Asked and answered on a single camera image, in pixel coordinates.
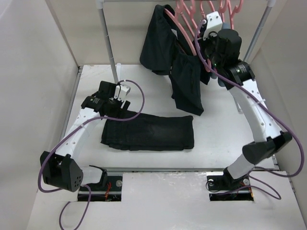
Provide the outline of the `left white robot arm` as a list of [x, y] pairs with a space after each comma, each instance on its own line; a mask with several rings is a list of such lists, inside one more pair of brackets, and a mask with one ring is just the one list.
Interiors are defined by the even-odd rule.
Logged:
[[80, 186], [91, 184], [96, 190], [107, 186], [105, 170], [97, 166], [79, 167], [76, 160], [91, 132], [103, 116], [118, 118], [126, 110], [125, 100], [130, 87], [123, 83], [102, 81], [99, 90], [87, 96], [70, 130], [51, 152], [40, 157], [40, 179], [45, 184], [75, 192]]

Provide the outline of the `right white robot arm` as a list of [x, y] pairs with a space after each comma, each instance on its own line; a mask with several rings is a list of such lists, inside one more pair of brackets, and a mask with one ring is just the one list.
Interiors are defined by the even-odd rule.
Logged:
[[258, 163], [279, 152], [292, 140], [267, 114], [250, 65], [238, 58], [242, 39], [232, 29], [204, 32], [204, 53], [210, 66], [224, 77], [222, 82], [240, 105], [253, 135], [253, 142], [242, 148], [242, 154], [226, 167], [218, 183], [228, 189], [238, 185]]

